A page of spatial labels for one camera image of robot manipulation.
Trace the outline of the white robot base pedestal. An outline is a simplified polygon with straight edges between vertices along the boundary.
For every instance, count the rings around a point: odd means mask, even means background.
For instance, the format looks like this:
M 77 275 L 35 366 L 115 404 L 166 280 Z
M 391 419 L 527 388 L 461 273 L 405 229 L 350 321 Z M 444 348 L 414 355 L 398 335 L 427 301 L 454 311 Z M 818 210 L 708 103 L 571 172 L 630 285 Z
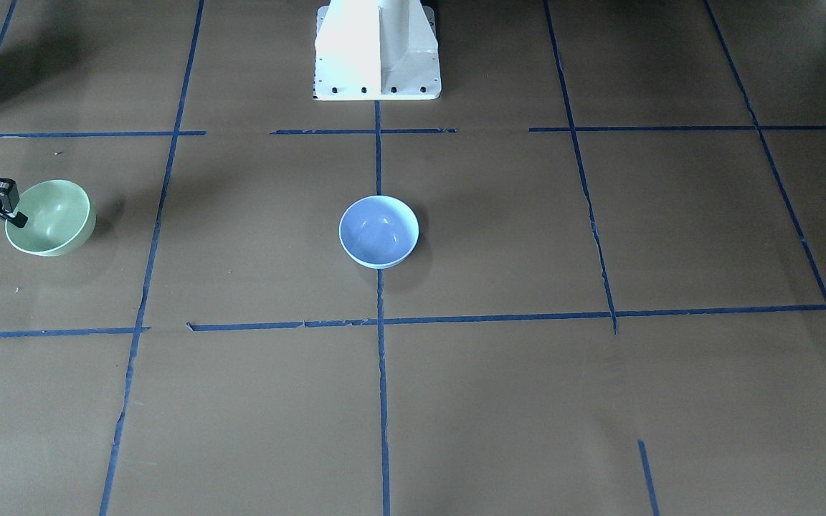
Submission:
M 442 94 L 433 7 L 331 1 L 319 7 L 315 20 L 315 99 L 425 101 Z

